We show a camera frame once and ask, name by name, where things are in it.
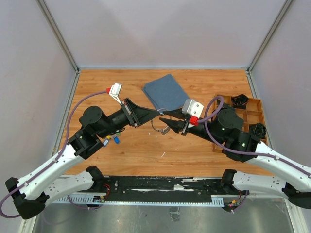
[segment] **gray folded cloth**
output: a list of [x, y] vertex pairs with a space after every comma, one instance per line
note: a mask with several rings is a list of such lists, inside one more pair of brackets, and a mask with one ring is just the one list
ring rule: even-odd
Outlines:
[[147, 83], [142, 91], [156, 109], [178, 109], [189, 99], [171, 74]]

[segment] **wooden tabletop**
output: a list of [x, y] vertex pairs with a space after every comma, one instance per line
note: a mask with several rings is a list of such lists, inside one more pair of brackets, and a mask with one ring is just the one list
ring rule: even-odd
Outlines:
[[[167, 74], [172, 74], [190, 98], [204, 106], [215, 93], [252, 96], [244, 70], [83, 70], [71, 108], [83, 97], [106, 90], [118, 82], [123, 84], [120, 99], [128, 97], [139, 106], [154, 109], [141, 89], [146, 83]], [[120, 109], [108, 94], [87, 99], [73, 115], [69, 136], [81, 128], [78, 119], [92, 105], [99, 106], [107, 116]], [[155, 126], [164, 128], [165, 124], [157, 118]], [[170, 130], [162, 136], [149, 122], [136, 129], [127, 126], [120, 141], [118, 145], [110, 141], [107, 147], [67, 174], [78, 174], [88, 166], [97, 166], [104, 175], [216, 177], [222, 176], [225, 169], [270, 175], [259, 167], [213, 153], [210, 142], [194, 135], [181, 136]]]

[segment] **purple cable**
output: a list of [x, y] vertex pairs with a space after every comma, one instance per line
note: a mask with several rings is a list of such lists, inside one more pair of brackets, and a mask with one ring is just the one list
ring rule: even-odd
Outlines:
[[236, 212], [241, 207], [241, 205], [245, 202], [246, 197], [247, 197], [247, 192], [248, 191], [245, 192], [245, 195], [244, 195], [242, 202], [234, 210], [232, 210], [233, 212]]
[[73, 203], [69, 195], [67, 195], [67, 198], [72, 205], [74, 205], [75, 207], [77, 207], [81, 210], [97, 210], [103, 206], [103, 205], [100, 205], [98, 207], [82, 207], [82, 206], [79, 206], [79, 205], [76, 205], [75, 203]]
[[[64, 144], [60, 150], [60, 152], [58, 153], [58, 155], [56, 156], [55, 160], [57, 161], [61, 156], [62, 154], [64, 153], [64, 150], [65, 150], [65, 147], [67, 145], [67, 141], [68, 141], [68, 138], [69, 138], [69, 127], [70, 127], [70, 121], [71, 121], [71, 118], [73, 116], [73, 113], [74, 111], [77, 109], [77, 107], [83, 102], [85, 101], [86, 99], [92, 97], [92, 96], [96, 96], [96, 95], [99, 95], [99, 94], [104, 94], [104, 93], [107, 93], [107, 91], [100, 91], [100, 92], [96, 92], [96, 93], [93, 93], [91, 95], [88, 95], [86, 97], [84, 97], [83, 99], [81, 99], [73, 108], [72, 112], [70, 113], [69, 117], [68, 117], [68, 122], [67, 122], [67, 128], [66, 128], [66, 138], [65, 138], [65, 141], [64, 141]], [[5, 218], [16, 218], [16, 217], [19, 217], [20, 215], [6, 215], [3, 211], [2, 211], [2, 206], [4, 204], [4, 202], [12, 195], [14, 194], [15, 192], [17, 192], [18, 190], [20, 190], [21, 188], [23, 188], [25, 186], [25, 184], [29, 184], [31, 181], [33, 181], [35, 178], [37, 178], [39, 175], [41, 175], [43, 172], [45, 172], [47, 169], [49, 169], [53, 164], [55, 163], [55, 161], [52, 161], [50, 162], [45, 168], [43, 168], [41, 171], [39, 171], [37, 174], [35, 174], [34, 176], [32, 176], [29, 180], [27, 180], [25, 183], [23, 183], [21, 186], [15, 188], [14, 190], [12, 190], [10, 193], [8, 193], [1, 201], [0, 201], [0, 215], [2, 217], [5, 217]]]
[[[216, 101], [217, 99], [221, 99], [220, 101], [220, 104], [219, 106], [217, 107], [217, 109], [209, 116], [207, 116], [207, 113], [211, 107], [211, 105], [214, 103], [214, 101]], [[265, 154], [265, 153], [256, 153], [256, 152], [245, 152], [245, 151], [238, 151], [238, 150], [232, 150], [232, 149], [229, 149], [227, 147], [224, 147], [222, 144], [220, 144], [210, 133], [208, 127], [207, 127], [207, 120], [211, 119], [212, 117], [214, 117], [216, 114], [218, 114], [218, 112], [221, 110], [222, 106], [223, 106], [223, 103], [224, 103], [224, 98], [222, 96], [216, 96], [214, 97], [207, 105], [207, 108], [205, 110], [205, 114], [204, 114], [204, 119], [201, 119], [199, 120], [198, 122], [199, 123], [202, 123], [204, 122], [204, 125], [205, 125], [205, 130], [206, 132], [208, 133], [210, 139], [219, 147], [221, 147], [222, 149], [228, 151], [228, 152], [231, 152], [231, 153], [235, 153], [235, 154], [242, 154], [242, 155], [259, 155], [259, 156], [264, 156], [264, 157], [269, 157], [269, 158], [273, 158], [273, 159], [276, 159], [277, 156], [275, 155], [271, 155], [271, 154]], [[305, 175], [307, 175], [308, 177], [311, 175], [311, 173], [305, 171], [304, 169], [296, 166], [295, 164], [287, 161], [286, 159], [283, 159], [283, 158], [279, 158], [279, 161], [282, 161], [284, 163], [286, 163], [287, 165], [297, 169], [298, 171], [304, 173]]]

